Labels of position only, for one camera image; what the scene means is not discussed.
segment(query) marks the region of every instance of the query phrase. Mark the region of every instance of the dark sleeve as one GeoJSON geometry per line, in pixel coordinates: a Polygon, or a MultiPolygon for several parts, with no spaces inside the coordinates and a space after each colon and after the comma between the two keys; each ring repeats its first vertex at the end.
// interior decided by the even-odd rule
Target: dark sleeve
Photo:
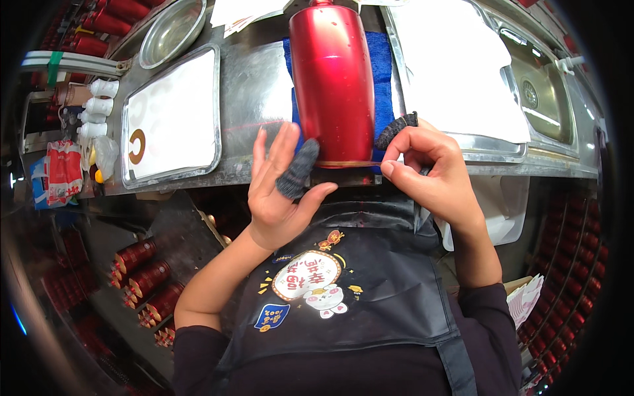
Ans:
{"type": "Polygon", "coordinates": [[[467,318],[465,320],[470,322],[470,319],[475,319],[477,323],[467,325],[473,333],[472,336],[488,338],[495,360],[500,365],[500,374],[508,378],[508,385],[517,391],[520,386],[522,362],[515,337],[515,323],[508,311],[504,286],[497,283],[483,288],[460,288],[458,304],[464,318],[467,318]]]}
{"type": "Polygon", "coordinates": [[[206,326],[179,328],[174,339],[176,396],[207,395],[212,373],[223,356],[229,339],[206,326]]]}

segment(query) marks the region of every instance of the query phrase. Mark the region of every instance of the green tape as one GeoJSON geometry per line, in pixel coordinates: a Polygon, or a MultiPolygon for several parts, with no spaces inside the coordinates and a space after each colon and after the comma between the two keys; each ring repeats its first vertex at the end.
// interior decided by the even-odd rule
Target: green tape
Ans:
{"type": "Polygon", "coordinates": [[[55,87],[55,83],[57,82],[57,71],[60,69],[61,57],[64,55],[61,51],[53,51],[51,53],[51,58],[48,60],[48,81],[47,85],[49,87],[55,87]]]}

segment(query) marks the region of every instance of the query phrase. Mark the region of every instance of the red and white bag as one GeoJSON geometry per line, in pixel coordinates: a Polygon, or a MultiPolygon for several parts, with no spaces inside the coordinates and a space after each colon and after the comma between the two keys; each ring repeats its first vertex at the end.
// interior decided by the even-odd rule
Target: red and white bag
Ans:
{"type": "Polygon", "coordinates": [[[49,142],[44,159],[44,173],[48,176],[46,203],[66,204],[79,194],[83,185],[79,145],[70,140],[49,142]]]}

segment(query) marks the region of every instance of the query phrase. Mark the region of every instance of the hand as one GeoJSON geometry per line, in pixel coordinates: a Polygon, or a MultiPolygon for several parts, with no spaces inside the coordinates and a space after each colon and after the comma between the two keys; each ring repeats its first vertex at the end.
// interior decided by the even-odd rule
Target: hand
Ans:
{"type": "Polygon", "coordinates": [[[321,183],[311,188],[294,204],[275,187],[275,179],[288,168],[299,140],[299,126],[285,122],[278,132],[269,156],[264,142],[266,131],[260,129],[253,145],[253,167],[249,186],[251,224],[247,227],[255,243],[266,250],[276,250],[305,230],[326,196],[337,189],[336,183],[321,183]]]}
{"type": "Polygon", "coordinates": [[[458,143],[430,123],[405,127],[385,151],[381,172],[420,206],[445,220],[452,230],[468,231],[484,224],[458,143]],[[404,162],[397,162],[403,153],[404,162]],[[427,176],[418,174],[431,167],[427,176]]]}

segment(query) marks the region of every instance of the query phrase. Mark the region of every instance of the faucet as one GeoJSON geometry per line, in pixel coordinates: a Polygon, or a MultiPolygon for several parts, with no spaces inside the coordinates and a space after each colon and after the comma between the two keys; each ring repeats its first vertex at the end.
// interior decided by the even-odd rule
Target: faucet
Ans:
{"type": "Polygon", "coordinates": [[[585,63],[585,61],[586,60],[583,56],[575,56],[574,58],[567,56],[564,59],[557,60],[555,64],[564,74],[574,75],[573,67],[585,63]]]}

